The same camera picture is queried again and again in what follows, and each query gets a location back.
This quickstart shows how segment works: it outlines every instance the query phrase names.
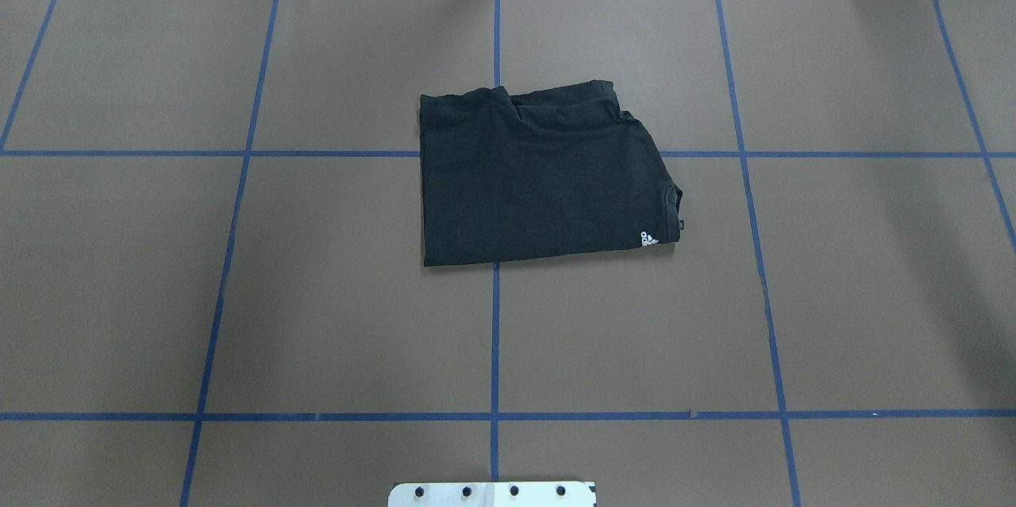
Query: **grid line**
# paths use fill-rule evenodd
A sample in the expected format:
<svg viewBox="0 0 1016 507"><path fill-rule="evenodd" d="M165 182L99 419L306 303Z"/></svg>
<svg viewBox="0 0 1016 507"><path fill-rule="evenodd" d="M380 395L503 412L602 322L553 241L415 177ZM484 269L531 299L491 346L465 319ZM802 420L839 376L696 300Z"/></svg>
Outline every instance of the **grid line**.
<svg viewBox="0 0 1016 507"><path fill-rule="evenodd" d="M194 479L194 466L197 463L197 452L201 442L201 427L205 405L208 401L208 385L211 382L211 369L215 361L215 344L218 341L219 325L223 321L223 308L226 304L226 283L229 280L233 265L233 251L237 241L237 223L240 218L240 206L244 200L244 189L247 185L247 173L250 170L251 149L254 148L254 135L257 132L258 113L261 108L261 91L264 89L264 77L268 72L268 56L271 54L271 38L275 30L275 16L278 12L278 0L271 0L271 12L268 14L268 28L265 30L264 50L261 52L261 68L258 70L257 86L254 88L254 102L251 106L251 120L247 128L247 145L244 148L244 163L240 168L240 182L237 184L237 198L233 203L233 218L230 220L230 237L226 243L226 258L223 260L223 272L218 279L218 295L215 299L215 314L211 321L211 333L208 336L208 351L204 359L204 372L201 375L201 388L197 399L197 418L194 420L194 430L191 434L190 451L187 454L187 467L184 470L183 489L180 492L180 507L187 507L190 501L190 490Z"/></svg>
<svg viewBox="0 0 1016 507"><path fill-rule="evenodd" d="M1013 160L1016 152L891 152L835 150L661 150L664 159ZM419 150L0 150L0 157L356 157L419 159Z"/></svg>
<svg viewBox="0 0 1016 507"><path fill-rule="evenodd" d="M786 418L786 396L783 392L783 373L779 365L779 347L776 344L776 327L772 320L772 305L769 302L769 283L765 275L765 258L762 256L762 240L759 237L758 217L755 214L755 197L752 194L751 175L748 171L748 155L745 151L745 135L741 126L741 109L738 105L738 89L734 80L734 63L731 60L731 45L726 37L726 20L723 16L723 0L716 0L716 18L719 22L719 38L723 48L723 65L726 69L726 87L731 97L731 112L734 131L738 138L738 152L741 159L741 176L745 185L745 200L748 205L748 221L752 230L752 244L755 248L755 265L762 286L762 300L765 305L766 326L769 329L769 358L772 363L772 378L776 386L776 404L779 406L780 428L783 432L783 452L786 456L786 472L790 484L790 499L793 507L801 507L801 490L798 486L798 467L793 458L793 441L790 436L790 421Z"/></svg>
<svg viewBox="0 0 1016 507"><path fill-rule="evenodd" d="M7 137L10 136L10 129L14 127L14 118L17 116L17 108L21 105L21 96L24 94L24 89L28 85L28 78L31 76L31 68L36 66L36 57L39 56L39 50L43 47L43 39L46 37L46 30L50 26L50 20L53 19L53 12L56 10L57 0L50 0L49 7L46 8L46 15L43 16L43 23L39 26L39 35L36 36L36 43L31 46L31 53L28 55L28 61L24 64L24 72L21 73L21 81L17 84L17 90L14 92L14 101L10 105L10 112L7 113L7 121L3 125L3 133L0 133L0 150L3 150L3 146L7 144Z"/></svg>
<svg viewBox="0 0 1016 507"><path fill-rule="evenodd" d="M1016 418L1016 408L675 410L675 411L501 411L499 422L713 422L783 420L893 420L925 418ZM486 411L406 413L147 413L0 411L0 422L245 422L386 423L490 422Z"/></svg>
<svg viewBox="0 0 1016 507"><path fill-rule="evenodd" d="M501 86L501 0L494 0L494 87ZM491 276L491 481L501 479L501 263L495 261Z"/></svg>
<svg viewBox="0 0 1016 507"><path fill-rule="evenodd" d="M952 42L949 40L949 30L946 29L946 20L942 15L942 5L939 5L939 0L932 0L932 5L935 7L935 18L939 23L939 30L942 34L942 43L945 45L946 54L949 56L949 63L952 66L953 73L956 76L956 85L959 87L959 92L963 98L963 106L966 107L967 117L970 119L970 127L973 129L973 136L977 139L977 146L980 149L980 156L985 162L985 170L988 171L988 178L992 182L992 191L995 192L995 200L999 204L999 213L1002 215L1002 221L1006 226L1006 233L1009 233L1009 245L1013 249L1013 253L1016 253L1016 231L1013 230L1012 218L1009 217L1009 209L1006 207L1006 200L1002 197L1002 189L999 187L999 180L995 177L995 168L992 167L991 156L988 155L988 146L985 144L985 135L980 131L980 125L977 123L977 115L973 112L973 105L970 103L970 94L966 90L966 81L963 80L963 73L959 70L959 62L956 60L956 54L953 52Z"/></svg>
<svg viewBox="0 0 1016 507"><path fill-rule="evenodd" d="M782 385L779 366L779 355L776 344L775 327L772 318L768 286L765 276L765 264L758 231L758 220L754 207L754 198L748 170L749 159L920 159L920 160L982 160L987 168L992 187L1001 211L1009 239L1016 252L1016 233L1009 216L1009 211L1003 199L996 178L992 160L1016 159L1016 152L990 152L981 134L979 124L968 91L953 52L946 23L938 0L932 0L944 45L960 88L966 107L971 127L977 139L977 152L894 152L894 151L750 151L746 149L741 124L740 109L734 80L733 63L729 45L726 37L726 26L722 11L722 0L715 0L719 20L720 40L722 44L724 65L727 76L728 94L731 98L734 126L738 139L736 151L725 150L688 150L661 151L663 157L688 159L738 159L742 166L742 175L746 193L749 219L752 228L756 263L762 286L766 319L769 332L770 357L772 359L773 376L776 386L777 410L743 410L743 411L574 411L574 413L503 413L500 410L500 264L493 264L492 271L492 353L491 353L491 409L490 413L283 413L283 414L248 414L248 413L205 413L210 374L214 359L218 326L225 303L225 288L232 264L232 254L235 247L236 229L250 161L254 157L387 157L419 159L416 150L254 150L253 142L261 96L267 71L271 38L275 23L279 0L272 0L265 45L262 54L261 67L255 88L251 120L248 129L247 142L243 150L5 150L4 145L9 137L15 120L17 109L29 80L30 72L37 55L42 47L44 37L52 19L57 0L51 0L46 16L44 16L33 52L29 55L22 73L21 81L15 93L13 104L0 135L0 157L243 157L237 196L234 203L233 218L227 245L226 258L220 275L216 307L209 336L205 368L202 375L201 388L198 397L197 410L189 413L0 413L0 422L188 422L194 424L188 463L185 471L184 486L181 492L181 506L186 507L189 500L190 487L196 464L200 434L205 422L238 422L238 423L363 423L363 422L489 422L491 426L491 476L493 481L499 479L498 426L500 422L685 422L685 421L779 421L786 454L787 471L790 479L791 496L796 507L800 507L801 499L798 489L797 469L793 459L792 442L790 438L789 421L821 421L821 420L871 420L881 419L968 419L968 418L1016 418L1016 409L1012 408L930 408L930 409L856 409L856 410L788 410ZM494 0L494 49L493 74L495 86L501 84L501 0Z"/></svg>

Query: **metal bracket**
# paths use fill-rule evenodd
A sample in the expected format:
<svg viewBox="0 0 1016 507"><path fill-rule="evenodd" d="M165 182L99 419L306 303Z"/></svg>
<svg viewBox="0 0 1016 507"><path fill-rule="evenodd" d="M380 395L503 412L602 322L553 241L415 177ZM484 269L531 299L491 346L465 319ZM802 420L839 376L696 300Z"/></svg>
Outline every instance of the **metal bracket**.
<svg viewBox="0 0 1016 507"><path fill-rule="evenodd" d="M399 484L388 507L596 507L592 482Z"/></svg>

